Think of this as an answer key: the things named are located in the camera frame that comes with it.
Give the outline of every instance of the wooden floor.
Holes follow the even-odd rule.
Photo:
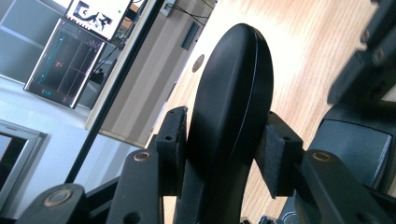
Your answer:
[[[220,0],[190,56],[167,104],[186,105],[189,117],[196,89],[210,53],[222,35],[244,22],[261,31],[273,57],[275,91],[271,110],[304,139],[312,141],[328,111],[327,95],[361,33],[375,12],[369,0]],[[204,54],[203,66],[192,67]],[[166,223],[171,223],[173,200],[165,201]],[[256,164],[253,164],[241,217],[257,223],[265,214],[277,217],[285,199],[271,199]]]

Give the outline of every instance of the white wall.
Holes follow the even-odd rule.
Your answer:
[[[41,99],[22,89],[22,84],[0,77],[0,119],[46,133],[44,144],[22,183],[7,217],[18,218],[42,191],[62,184],[88,131],[90,111],[72,110]],[[120,174],[123,160],[136,147],[99,135],[93,143],[76,183],[86,191]]]

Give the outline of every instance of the black plastic part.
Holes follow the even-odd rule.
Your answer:
[[[65,197],[66,191],[70,192],[68,199]],[[63,198],[67,200],[58,204]],[[38,195],[16,223],[88,223],[88,212],[84,188],[76,184],[62,184]]]
[[[328,104],[373,105],[392,88],[395,75],[373,65],[371,51],[357,50],[329,91]]]
[[[391,140],[387,133],[325,119],[309,148],[331,152],[362,184],[376,188],[387,165]]]
[[[395,0],[381,0],[374,16],[371,18],[361,37],[362,43],[369,48],[375,47],[396,23]]]
[[[119,178],[116,177],[100,187],[86,193],[90,209],[90,223],[105,223]]]
[[[168,111],[155,139],[161,162],[162,196],[181,196],[186,164],[186,122],[187,107]]]
[[[272,94],[264,38],[246,24],[235,25],[213,50],[198,87],[175,223],[239,223]]]
[[[382,177],[378,180],[376,189],[387,192],[396,175],[396,103],[381,101],[369,107],[334,105],[325,115],[323,120],[339,120],[351,124],[360,125],[368,129],[374,129],[391,136],[388,158]]]
[[[332,153],[306,151],[302,172],[317,202],[320,223],[391,223],[378,203]]]
[[[389,31],[388,35],[384,37],[376,47],[375,54],[373,55],[373,61],[377,66],[391,63],[391,66],[394,69],[396,61],[396,22],[393,29]]]
[[[128,155],[106,223],[163,223],[159,164],[150,147]]]
[[[277,114],[271,112],[255,160],[271,196],[292,196],[291,170],[304,155],[303,140]]]

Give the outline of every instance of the metal bolt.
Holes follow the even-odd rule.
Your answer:
[[[314,154],[312,154],[312,156],[317,161],[326,161],[326,162],[332,161],[332,156],[325,152],[315,152]]]
[[[384,56],[385,56],[384,50],[378,49],[378,50],[375,51],[375,59],[378,62],[381,62],[382,59],[384,59]]]
[[[59,204],[66,202],[73,194],[73,191],[70,189],[61,189],[51,193],[46,200],[44,201],[44,205],[47,207],[54,207]]]
[[[363,32],[363,35],[361,36],[362,42],[366,43],[370,38],[370,32],[368,30],[365,30]]]
[[[151,157],[151,154],[148,152],[138,152],[134,154],[134,160],[136,161],[147,161]]]

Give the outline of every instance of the black pole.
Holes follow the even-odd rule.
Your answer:
[[[88,153],[90,152],[93,141],[95,140],[96,135],[99,133],[99,130],[102,127],[103,122],[105,121],[108,111],[110,110],[111,106],[113,105],[113,103],[120,91],[122,83],[124,82],[125,78],[128,76],[128,72],[131,69],[132,65],[134,64],[134,60],[136,59],[136,56],[139,53],[139,50],[142,48],[143,43],[145,42],[145,39],[146,39],[147,35],[149,34],[151,26],[155,22],[162,5],[163,5],[163,0],[157,0],[155,2],[153,9],[151,10],[150,14],[148,15],[148,20],[143,25],[142,31],[140,32],[140,34],[138,35],[138,37],[136,39],[136,42],[132,46],[132,49],[127,56],[125,64],[122,66],[122,68],[120,70],[120,74],[116,77],[114,85],[111,87],[110,92],[109,92],[107,98],[105,99],[105,102],[104,102],[102,108],[100,109],[100,111],[98,113],[98,117],[95,120],[95,122],[93,123],[92,128],[91,128],[90,132],[88,133],[84,144],[81,147],[81,151],[78,153],[75,163],[73,164],[72,168],[70,169],[70,173],[67,176],[64,183],[73,183],[75,181],[83,162],[85,161]]]

